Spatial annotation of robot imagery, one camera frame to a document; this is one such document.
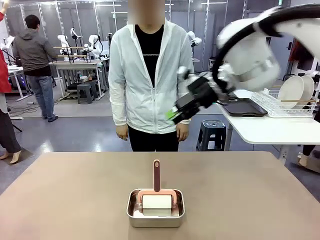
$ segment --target black stool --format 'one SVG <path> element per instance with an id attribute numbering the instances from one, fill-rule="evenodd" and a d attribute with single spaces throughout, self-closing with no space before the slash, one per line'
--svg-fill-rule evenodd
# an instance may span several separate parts
<path id="1" fill-rule="evenodd" d="M 86 101 L 88 104 L 92 104 L 92 101 L 95 99 L 95 97 L 91 88 L 91 84 L 81 83 L 76 86 L 76 90 L 78 96 L 78 104 L 80 104 L 82 101 Z"/>
<path id="2" fill-rule="evenodd" d="M 196 150 L 200 152 L 224 151 L 227 130 L 222 121 L 204 120 L 201 123 Z M 214 141 L 214 148 L 208 148 L 209 142 Z"/>
<path id="3" fill-rule="evenodd" d="M 98 84 L 96 83 L 96 81 L 86 81 L 85 83 L 91 85 L 93 96 L 94 96 L 95 99 L 97 99 L 98 98 L 99 87 L 98 87 Z"/>

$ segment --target plate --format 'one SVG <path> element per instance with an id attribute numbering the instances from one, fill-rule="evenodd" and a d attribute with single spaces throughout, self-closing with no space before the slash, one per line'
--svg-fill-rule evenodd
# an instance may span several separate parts
<path id="1" fill-rule="evenodd" d="M 292 76 L 284 82 L 280 88 L 279 100 L 300 100 L 304 93 L 305 84 L 300 76 Z M 284 109 L 292 109 L 298 102 L 282 102 L 281 106 Z"/>
<path id="2" fill-rule="evenodd" d="M 315 82 L 310 76 L 302 76 L 302 80 L 304 84 L 304 89 L 300 100 L 310 100 L 315 91 Z M 294 109 L 301 109 L 305 105 L 307 105 L 307 102 L 298 102 L 298 104 L 294 106 Z"/>

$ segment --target green tip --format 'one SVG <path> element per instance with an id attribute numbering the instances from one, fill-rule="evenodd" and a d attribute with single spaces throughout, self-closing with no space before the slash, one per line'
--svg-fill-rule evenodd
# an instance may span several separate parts
<path id="1" fill-rule="evenodd" d="M 172 111 L 172 109 L 171 109 L 171 110 L 169 110 L 165 115 L 166 115 L 166 118 L 167 118 L 167 119 L 171 120 L 171 119 L 173 119 L 173 118 L 177 115 L 177 112 L 174 112 L 174 111 Z"/>

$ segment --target hand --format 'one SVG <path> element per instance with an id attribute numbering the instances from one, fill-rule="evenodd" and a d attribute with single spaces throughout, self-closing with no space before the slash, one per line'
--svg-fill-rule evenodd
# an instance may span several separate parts
<path id="1" fill-rule="evenodd" d="M 128 125 L 127 124 L 121 125 L 121 126 L 116 126 L 115 132 L 120 139 L 125 140 L 125 141 L 128 140 Z"/>
<path id="2" fill-rule="evenodd" d="M 178 138 L 178 142 L 183 142 L 189 136 L 189 125 L 178 123 L 176 125 L 176 137 Z"/>
<path id="3" fill-rule="evenodd" d="M 9 5 L 10 5 L 10 0 L 4 0 L 2 7 L 3 7 L 5 10 L 7 10 L 7 9 L 9 8 Z"/>

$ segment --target metal tray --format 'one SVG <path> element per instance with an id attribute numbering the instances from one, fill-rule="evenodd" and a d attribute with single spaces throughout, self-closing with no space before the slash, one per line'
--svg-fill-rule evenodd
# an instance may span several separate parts
<path id="1" fill-rule="evenodd" d="M 181 191 L 174 189 L 177 196 L 177 206 L 172 209 L 171 216 L 144 216 L 142 206 L 138 203 L 138 192 L 135 189 L 129 195 L 126 214 L 130 224 L 135 228 L 178 228 L 182 224 L 185 215 L 184 196 Z"/>
<path id="2" fill-rule="evenodd" d="M 263 117 L 268 112 L 250 98 L 232 97 L 228 101 L 223 101 L 223 108 L 231 117 Z"/>

